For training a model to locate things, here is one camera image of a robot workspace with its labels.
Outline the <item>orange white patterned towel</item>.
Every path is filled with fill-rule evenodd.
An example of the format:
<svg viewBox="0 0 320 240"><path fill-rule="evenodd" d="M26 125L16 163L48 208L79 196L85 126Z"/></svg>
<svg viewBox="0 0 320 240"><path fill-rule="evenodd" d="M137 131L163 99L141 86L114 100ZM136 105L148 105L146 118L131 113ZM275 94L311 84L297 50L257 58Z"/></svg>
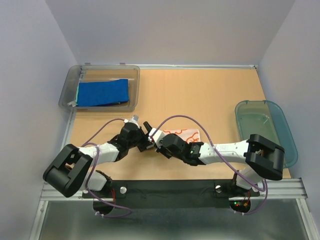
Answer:
<svg viewBox="0 0 320 240"><path fill-rule="evenodd" d="M201 141L200 131L198 129L184 128L184 129L170 129L163 130L165 135L176 134L187 143L197 143Z"/></svg>

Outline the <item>blue towel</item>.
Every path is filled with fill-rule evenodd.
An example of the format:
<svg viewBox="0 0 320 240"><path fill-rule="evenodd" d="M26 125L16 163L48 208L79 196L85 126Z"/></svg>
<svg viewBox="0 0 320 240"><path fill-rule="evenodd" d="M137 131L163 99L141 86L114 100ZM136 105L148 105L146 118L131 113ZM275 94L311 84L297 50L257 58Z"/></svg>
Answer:
<svg viewBox="0 0 320 240"><path fill-rule="evenodd" d="M128 79L79 83L78 107L100 107L128 101Z"/></svg>

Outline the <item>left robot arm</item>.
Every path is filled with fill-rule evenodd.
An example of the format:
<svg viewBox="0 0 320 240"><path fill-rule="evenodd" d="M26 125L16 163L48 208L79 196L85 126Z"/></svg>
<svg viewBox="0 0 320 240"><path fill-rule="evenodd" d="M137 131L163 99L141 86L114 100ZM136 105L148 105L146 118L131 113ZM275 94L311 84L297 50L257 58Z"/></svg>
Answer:
<svg viewBox="0 0 320 240"><path fill-rule="evenodd" d="M111 140L97 146L76 147L65 145L43 173L43 180L69 198L84 187L89 177L88 170L94 160L113 163L123 159L130 149L137 147L143 152L153 144L148 134L132 121L121 128Z"/></svg>

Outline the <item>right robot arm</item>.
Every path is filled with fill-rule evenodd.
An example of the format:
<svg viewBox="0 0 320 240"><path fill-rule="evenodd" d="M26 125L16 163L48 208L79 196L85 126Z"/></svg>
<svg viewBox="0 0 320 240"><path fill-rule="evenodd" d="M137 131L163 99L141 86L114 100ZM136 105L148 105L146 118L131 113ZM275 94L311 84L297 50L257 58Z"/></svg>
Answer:
<svg viewBox="0 0 320 240"><path fill-rule="evenodd" d="M204 142L187 142L174 133L153 137L156 149L168 159L174 157L190 166L210 165L218 162L247 164L235 171L235 180L230 182L231 192L242 195L262 180L283 179L285 149L259 134L235 143L220 143L212 146Z"/></svg>

